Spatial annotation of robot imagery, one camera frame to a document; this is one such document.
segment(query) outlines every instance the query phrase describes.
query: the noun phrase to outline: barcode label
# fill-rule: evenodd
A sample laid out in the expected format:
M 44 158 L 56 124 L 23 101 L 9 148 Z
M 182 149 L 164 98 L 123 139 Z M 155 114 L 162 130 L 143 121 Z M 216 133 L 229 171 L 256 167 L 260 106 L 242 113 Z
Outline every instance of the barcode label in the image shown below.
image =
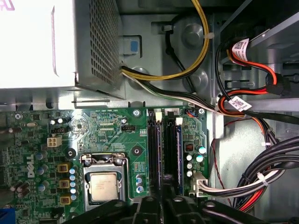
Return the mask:
M 239 41 L 232 48 L 233 53 L 243 61 L 247 61 L 246 49 L 247 49 L 248 43 L 249 43 L 249 38 Z
M 229 101 L 229 104 L 231 104 L 239 112 L 248 110 L 249 108 L 252 107 L 249 103 L 245 102 L 244 100 L 242 100 L 240 97 L 237 97 L 237 96 L 235 96 L 234 98 L 232 98 Z

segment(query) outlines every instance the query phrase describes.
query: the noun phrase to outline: gray metal panel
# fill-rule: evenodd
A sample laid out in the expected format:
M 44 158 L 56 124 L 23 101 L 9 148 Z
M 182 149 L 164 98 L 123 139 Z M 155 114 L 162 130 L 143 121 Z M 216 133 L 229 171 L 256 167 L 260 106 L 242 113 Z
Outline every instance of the gray metal panel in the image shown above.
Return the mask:
M 75 3 L 78 83 L 124 98 L 119 58 L 121 19 L 115 0 Z

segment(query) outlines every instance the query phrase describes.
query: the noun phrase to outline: perforated metal grille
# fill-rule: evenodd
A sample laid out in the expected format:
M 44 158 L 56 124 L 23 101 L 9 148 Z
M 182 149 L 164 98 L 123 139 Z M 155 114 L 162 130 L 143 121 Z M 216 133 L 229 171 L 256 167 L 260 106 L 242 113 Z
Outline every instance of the perforated metal grille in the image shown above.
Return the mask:
M 90 0 L 92 74 L 114 85 L 119 70 L 118 17 L 115 0 Z

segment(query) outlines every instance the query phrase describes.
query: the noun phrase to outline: capacitor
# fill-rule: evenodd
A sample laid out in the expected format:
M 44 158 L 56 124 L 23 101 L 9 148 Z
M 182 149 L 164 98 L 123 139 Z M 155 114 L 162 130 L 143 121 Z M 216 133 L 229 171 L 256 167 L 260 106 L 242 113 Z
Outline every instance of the capacitor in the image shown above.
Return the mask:
M 77 199 L 77 196 L 76 195 L 71 195 L 71 200 L 72 201 L 75 201 Z
M 21 193 L 18 194 L 18 198 L 23 198 L 25 197 L 27 194 L 29 194 L 30 190 L 28 188 L 26 188 L 25 190 L 23 190 Z
M 18 188 L 19 186 L 21 186 L 22 184 L 23 184 L 23 181 L 18 181 L 17 183 L 15 183 L 13 186 L 10 187 L 10 190 L 11 190 L 11 191 L 15 191 L 15 190 L 17 190 L 17 188 Z
M 189 163 L 187 163 L 186 167 L 187 167 L 187 169 L 192 169 L 193 164 L 189 162 Z
M 70 187 L 71 188 L 74 188 L 75 186 L 76 186 L 76 182 L 74 182 L 74 181 L 70 182 Z
M 144 191 L 143 186 L 137 187 L 136 191 L 137 191 L 138 194 L 142 193 Z
M 43 181 L 41 184 L 38 185 L 38 191 L 43 192 L 49 187 L 49 182 Z
M 72 167 L 71 169 L 70 169 L 70 174 L 75 174 L 76 173 L 76 171 L 78 170 L 78 167 L 77 166 L 74 166 L 74 167 Z
M 19 187 L 17 188 L 17 191 L 18 191 L 18 192 L 22 192 L 22 191 L 24 191 L 27 187 L 29 187 L 29 183 L 26 181 L 26 182 L 24 182 L 21 186 L 19 186 Z
M 192 156 L 191 156 L 190 154 L 188 154 L 188 155 L 186 156 L 186 160 L 187 160 L 187 161 L 191 161 L 191 160 L 192 160 Z
M 71 194 L 75 194 L 76 192 L 77 192 L 77 189 L 76 189 L 76 188 L 71 188 L 71 189 L 70 189 L 70 193 L 71 193 Z
M 70 175 L 70 180 L 74 181 L 76 179 L 75 175 Z
M 192 177 L 193 173 L 191 170 L 188 170 L 187 173 L 186 173 L 187 177 Z
M 198 147 L 198 152 L 202 155 L 206 154 L 206 148 L 203 146 Z
M 21 141 L 21 142 L 18 143 L 18 147 L 25 146 L 25 145 L 28 145 L 28 144 L 29 144 L 29 141 L 24 140 L 24 141 Z
M 36 159 L 37 160 L 42 160 L 42 159 L 46 159 L 47 158 L 47 152 L 46 151 L 43 151 L 43 152 L 40 152 L 40 153 L 36 153 Z
M 127 118 L 123 118 L 123 119 L 121 119 L 121 124 L 122 124 L 122 125 L 125 125 L 127 122 L 128 122 Z
M 204 160 L 204 157 L 202 155 L 197 155 L 196 156 L 196 161 L 197 162 L 202 162 Z
M 7 129 L 7 132 L 10 134 L 20 133 L 20 132 L 22 132 L 22 128 L 21 127 L 10 127 L 9 129 Z
M 37 175 L 43 175 L 47 171 L 48 167 L 46 165 L 42 165 L 41 167 L 37 168 L 36 173 Z
M 56 119 L 56 121 L 59 124 L 65 124 L 68 122 L 68 119 L 67 118 L 58 118 L 58 119 Z
M 136 185 L 142 184 L 142 178 L 138 177 L 136 178 Z

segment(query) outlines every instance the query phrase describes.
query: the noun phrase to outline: integrated circuit chip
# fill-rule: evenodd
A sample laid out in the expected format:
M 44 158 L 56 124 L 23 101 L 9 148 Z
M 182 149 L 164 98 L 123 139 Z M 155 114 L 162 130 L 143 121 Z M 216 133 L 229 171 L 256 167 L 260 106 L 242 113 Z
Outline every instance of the integrated circuit chip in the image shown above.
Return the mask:
M 89 193 L 94 202 L 118 199 L 117 173 L 90 174 Z

